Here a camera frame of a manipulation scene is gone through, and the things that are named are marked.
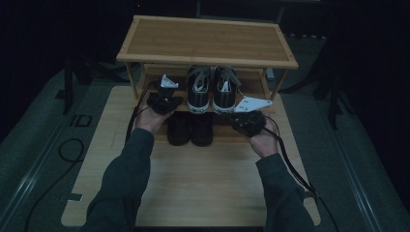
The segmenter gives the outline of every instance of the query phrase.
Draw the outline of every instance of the sleeve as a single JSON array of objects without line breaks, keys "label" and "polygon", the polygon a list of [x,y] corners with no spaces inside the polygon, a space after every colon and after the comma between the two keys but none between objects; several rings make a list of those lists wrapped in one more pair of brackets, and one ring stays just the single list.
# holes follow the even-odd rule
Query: sleeve
[{"label": "sleeve", "polygon": [[150,176],[154,135],[143,129],[132,132],[121,155],[102,176],[102,187],[87,210],[80,231],[133,231],[141,197]]},{"label": "sleeve", "polygon": [[267,208],[265,231],[314,231],[304,206],[304,189],[289,174],[280,154],[256,163]]}]

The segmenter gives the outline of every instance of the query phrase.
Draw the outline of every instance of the person's right arm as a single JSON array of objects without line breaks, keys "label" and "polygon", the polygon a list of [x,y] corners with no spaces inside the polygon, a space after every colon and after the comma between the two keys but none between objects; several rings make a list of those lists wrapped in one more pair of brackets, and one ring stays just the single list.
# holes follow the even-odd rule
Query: person's right arm
[{"label": "person's right arm", "polygon": [[[267,120],[265,127],[278,134],[277,127],[270,120]],[[314,231],[313,221],[304,206],[304,189],[287,171],[278,153],[277,140],[262,131],[248,138],[248,142],[261,157],[256,166],[267,208],[265,231]]]}]

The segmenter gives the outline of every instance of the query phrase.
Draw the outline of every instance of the person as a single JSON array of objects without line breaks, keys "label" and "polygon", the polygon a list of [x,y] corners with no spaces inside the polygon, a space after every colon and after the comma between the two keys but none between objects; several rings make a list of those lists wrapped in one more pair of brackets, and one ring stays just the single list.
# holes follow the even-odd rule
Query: person
[{"label": "person", "polygon": [[[160,115],[148,108],[138,115],[121,155],[104,171],[102,187],[88,206],[80,231],[133,231],[150,176],[154,134],[171,114]],[[270,120],[266,128],[278,133]],[[303,204],[304,190],[287,172],[278,153],[278,142],[265,131],[248,138],[248,142],[261,157],[256,166],[267,207],[265,231],[313,231],[313,222]]]}]

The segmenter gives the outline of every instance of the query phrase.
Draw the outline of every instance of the hand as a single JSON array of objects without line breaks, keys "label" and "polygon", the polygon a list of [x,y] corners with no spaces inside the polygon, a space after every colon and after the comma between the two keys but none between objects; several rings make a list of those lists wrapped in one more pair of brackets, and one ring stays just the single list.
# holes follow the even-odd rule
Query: hand
[{"label": "hand", "polygon": [[[262,112],[262,114],[270,117],[269,112]],[[277,126],[269,119],[266,119],[265,128],[275,134],[278,134]],[[270,155],[278,153],[278,141],[267,131],[262,131],[254,137],[247,137],[247,141],[253,151],[261,158],[266,158]]]},{"label": "hand", "polygon": [[141,106],[143,111],[135,118],[134,129],[141,128],[149,131],[151,134],[156,134],[160,130],[162,123],[169,118],[174,111],[161,115],[156,113],[151,107],[145,109],[146,107],[148,107],[146,104]]}]

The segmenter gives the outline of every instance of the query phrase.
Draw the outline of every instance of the pair of shoes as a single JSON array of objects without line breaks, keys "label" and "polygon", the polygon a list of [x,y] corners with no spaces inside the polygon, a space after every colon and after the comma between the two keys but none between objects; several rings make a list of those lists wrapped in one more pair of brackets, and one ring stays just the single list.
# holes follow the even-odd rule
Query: pair of shoes
[{"label": "pair of shoes", "polygon": [[[203,114],[209,107],[209,85],[212,79],[210,67],[191,66],[187,76],[188,108],[193,114]],[[241,85],[231,67],[217,66],[213,83],[213,108],[218,114],[232,112],[236,90]]]},{"label": "pair of shoes", "polygon": [[214,138],[213,113],[191,114],[174,112],[168,119],[167,137],[170,144],[182,146],[191,141],[199,147],[209,146]]}]

